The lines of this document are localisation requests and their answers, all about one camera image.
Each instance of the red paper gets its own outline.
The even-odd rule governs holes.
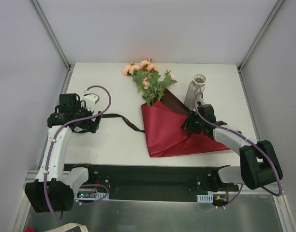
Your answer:
[[[174,113],[157,101],[142,105],[146,142],[150,157],[169,157],[229,149],[204,134],[183,130],[186,115]]]

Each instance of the white wall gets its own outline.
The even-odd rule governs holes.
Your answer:
[[[285,2],[243,70],[261,139],[269,139],[296,218],[296,0]]]
[[[65,74],[30,1],[0,1],[0,232],[36,167]]]
[[[276,0],[40,0],[75,62],[240,64]]]

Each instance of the tabletop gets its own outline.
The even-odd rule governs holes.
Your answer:
[[[130,76],[122,75],[126,63],[76,63],[67,93],[81,98],[84,89],[100,85],[108,89],[112,104],[107,113],[125,116],[138,128],[144,129],[141,107],[145,103]],[[228,123],[249,138],[255,138],[251,116],[236,65],[228,64],[165,64],[157,63],[160,73],[171,70],[178,80],[170,91],[182,102],[192,77],[203,74],[206,79],[204,101],[213,106],[217,120]],[[108,104],[107,94],[99,88],[92,91],[100,96],[96,111]],[[239,165],[239,157],[231,150],[178,157],[151,158],[145,134],[133,131],[121,118],[103,118],[95,134],[74,134],[70,140],[65,163],[102,165],[219,167]]]

